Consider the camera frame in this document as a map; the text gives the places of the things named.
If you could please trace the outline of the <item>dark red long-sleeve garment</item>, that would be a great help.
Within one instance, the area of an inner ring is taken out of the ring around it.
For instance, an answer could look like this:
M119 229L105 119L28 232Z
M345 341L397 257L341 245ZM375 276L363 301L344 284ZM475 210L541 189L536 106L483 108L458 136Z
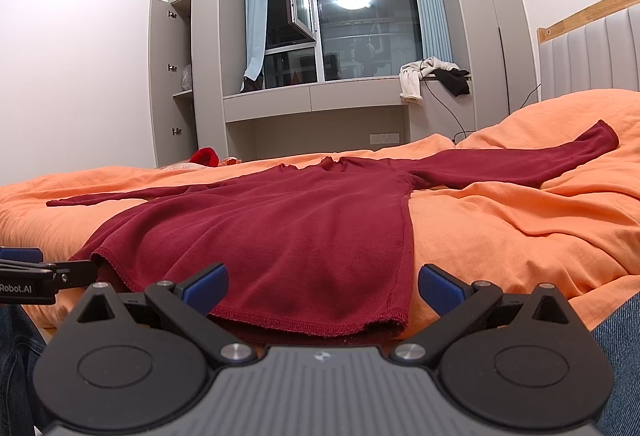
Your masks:
M213 314L311 336L407 326L414 290L409 198L474 183L538 188L614 150L598 122L543 149L447 149L422 159L324 158L224 181L139 189L78 252L141 291L213 263L230 285Z

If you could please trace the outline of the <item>orange bed cover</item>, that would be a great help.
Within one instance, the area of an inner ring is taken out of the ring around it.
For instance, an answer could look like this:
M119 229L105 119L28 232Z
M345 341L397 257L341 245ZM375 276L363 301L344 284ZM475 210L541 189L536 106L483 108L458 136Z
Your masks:
M416 263L436 264L463 280L487 279L515 293L553 282L588 328L599 326L639 290L638 94L591 90L545 100L472 134L465 146L549 147L598 121L616 132L618 148L541 189L480 183L414 193L409 210ZM101 167L6 185L1 241L65 260L131 201L63 208L63 198L205 184L268 167L265 160L218 169Z

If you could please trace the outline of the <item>bright red cloth item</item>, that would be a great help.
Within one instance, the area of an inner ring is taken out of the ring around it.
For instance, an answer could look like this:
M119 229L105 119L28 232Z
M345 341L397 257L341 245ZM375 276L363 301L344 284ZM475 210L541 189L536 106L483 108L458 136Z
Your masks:
M212 147L203 147L194 152L189 162L203 167L218 167L219 157Z

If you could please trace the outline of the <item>open grey wardrobe door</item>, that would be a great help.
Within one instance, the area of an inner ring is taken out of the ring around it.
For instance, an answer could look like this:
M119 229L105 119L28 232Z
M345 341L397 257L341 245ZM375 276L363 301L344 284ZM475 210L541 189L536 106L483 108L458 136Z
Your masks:
M149 94L157 167L188 160L198 149L193 90L182 83L191 66L191 27L186 14L150 0Z

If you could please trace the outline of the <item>black cloth on sill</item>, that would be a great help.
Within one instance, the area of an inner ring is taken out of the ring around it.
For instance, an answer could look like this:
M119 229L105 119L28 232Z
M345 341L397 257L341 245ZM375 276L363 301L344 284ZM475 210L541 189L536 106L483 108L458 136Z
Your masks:
M458 68L452 68L450 70L435 69L433 71L435 79L439 81L453 97L471 94L469 75L469 71Z

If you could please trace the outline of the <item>white cloth on sill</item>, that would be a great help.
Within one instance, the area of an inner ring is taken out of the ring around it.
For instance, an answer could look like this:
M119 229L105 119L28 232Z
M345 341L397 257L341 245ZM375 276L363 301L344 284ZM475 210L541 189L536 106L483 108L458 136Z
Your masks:
M421 82L434 74L436 69L450 71L459 69L459 66L437 57L427 57L402 65L399 70L400 99L406 103L422 104Z

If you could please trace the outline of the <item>grey padded headboard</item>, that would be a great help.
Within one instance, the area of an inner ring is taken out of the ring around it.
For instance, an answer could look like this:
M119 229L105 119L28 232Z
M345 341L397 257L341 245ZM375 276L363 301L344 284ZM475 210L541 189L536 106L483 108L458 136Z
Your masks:
M537 30L540 98L639 89L639 0L601 0Z

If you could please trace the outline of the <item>window with open pane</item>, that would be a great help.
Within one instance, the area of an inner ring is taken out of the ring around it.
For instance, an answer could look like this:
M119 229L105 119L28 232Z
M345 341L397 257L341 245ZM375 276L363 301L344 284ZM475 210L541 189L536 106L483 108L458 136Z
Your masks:
M257 87L396 76L421 56L416 0L268 0Z

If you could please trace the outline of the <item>left light blue curtain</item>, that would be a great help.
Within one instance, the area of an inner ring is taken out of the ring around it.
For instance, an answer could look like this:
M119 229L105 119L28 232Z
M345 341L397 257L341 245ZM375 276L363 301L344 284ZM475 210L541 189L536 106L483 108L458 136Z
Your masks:
M244 78L256 81L266 52L268 0L245 0L246 68Z

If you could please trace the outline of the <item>white wall socket plate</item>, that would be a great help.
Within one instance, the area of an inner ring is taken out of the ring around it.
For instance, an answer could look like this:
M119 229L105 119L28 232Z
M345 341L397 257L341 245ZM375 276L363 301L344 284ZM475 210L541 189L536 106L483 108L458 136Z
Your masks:
M373 133L369 135L371 145L398 145L400 143L399 133Z

